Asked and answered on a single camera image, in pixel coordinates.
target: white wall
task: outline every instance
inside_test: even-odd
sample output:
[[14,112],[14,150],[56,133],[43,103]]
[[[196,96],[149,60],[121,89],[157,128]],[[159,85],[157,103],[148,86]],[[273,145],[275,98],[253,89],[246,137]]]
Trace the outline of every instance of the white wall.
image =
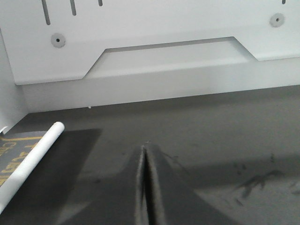
[[15,85],[0,31],[0,129],[10,129],[27,113],[23,90]]
[[300,57],[258,61],[236,39],[220,38],[106,51],[82,80],[23,90],[33,113],[299,85],[299,71]]

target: stain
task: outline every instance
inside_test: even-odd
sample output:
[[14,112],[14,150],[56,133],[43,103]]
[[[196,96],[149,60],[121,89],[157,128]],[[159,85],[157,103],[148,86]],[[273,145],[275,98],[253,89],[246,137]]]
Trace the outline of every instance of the stain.
[[98,184],[100,182],[101,182],[101,179],[99,179],[99,178],[93,181],[94,184]]
[[289,186],[289,188],[295,187],[295,186],[297,185],[297,183],[298,183],[298,181],[294,181],[294,182]]
[[274,155],[274,153],[271,154],[270,162],[271,163],[275,163],[275,155]]
[[184,172],[186,172],[187,174],[190,174],[189,171],[180,162],[178,162],[178,156],[172,157],[164,152],[163,152],[163,154],[165,156],[167,156],[169,159],[171,159],[174,164],[177,164],[178,166],[180,166]]
[[292,194],[293,194],[293,195],[300,195],[300,190],[298,190],[298,191],[293,191]]
[[264,175],[256,175],[252,178],[250,178],[249,180],[247,180],[246,182],[242,183],[241,185],[237,186],[235,188],[235,190],[240,189],[240,188],[244,188],[241,197],[243,199],[246,199],[250,196],[253,188],[255,188],[257,185],[261,186],[261,190],[263,190],[263,188],[266,185],[266,181],[271,178],[271,177],[281,177],[284,176],[284,173],[281,172],[280,170],[272,170],[270,172],[267,172]]
[[194,148],[198,148],[199,145],[197,143],[191,143],[190,146],[194,147]]
[[239,199],[235,199],[235,202],[239,205],[239,206],[244,206],[244,204],[239,200]]
[[220,199],[222,199],[228,206],[228,208],[230,208],[231,210],[233,209],[233,207],[231,206],[230,202],[222,197],[220,197]]

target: white stick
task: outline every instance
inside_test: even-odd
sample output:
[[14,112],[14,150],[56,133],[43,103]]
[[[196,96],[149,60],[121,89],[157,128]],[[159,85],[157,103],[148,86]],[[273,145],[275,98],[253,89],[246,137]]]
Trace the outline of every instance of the white stick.
[[65,126],[63,123],[54,123],[22,163],[0,187],[0,214],[64,129]]

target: dark gray floor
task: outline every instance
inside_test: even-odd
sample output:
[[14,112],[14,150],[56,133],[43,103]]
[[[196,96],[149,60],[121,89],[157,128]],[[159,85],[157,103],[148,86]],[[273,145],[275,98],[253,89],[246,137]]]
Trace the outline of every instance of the dark gray floor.
[[[102,131],[91,149],[82,148],[75,186],[114,176],[135,146],[151,141],[182,180],[228,216],[246,225],[300,224],[299,86],[32,113],[9,132],[46,130],[55,121],[67,131]],[[274,170],[285,176],[268,178],[247,198],[243,187],[235,189]],[[68,192],[56,224],[89,204],[78,195]]]

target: white metal panel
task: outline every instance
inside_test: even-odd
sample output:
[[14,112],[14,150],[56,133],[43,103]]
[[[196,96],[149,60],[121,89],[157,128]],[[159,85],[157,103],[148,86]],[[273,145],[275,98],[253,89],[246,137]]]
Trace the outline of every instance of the white metal panel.
[[0,129],[10,129],[27,113],[23,90],[14,83],[0,32]]
[[[258,60],[300,56],[298,0],[1,0],[0,25],[17,84],[83,78],[105,49],[235,37]],[[272,27],[281,13],[285,22]],[[65,36],[63,48],[51,36]]]
[[104,52],[79,81],[24,85],[30,112],[300,84],[300,58],[257,61],[234,38],[128,50]]

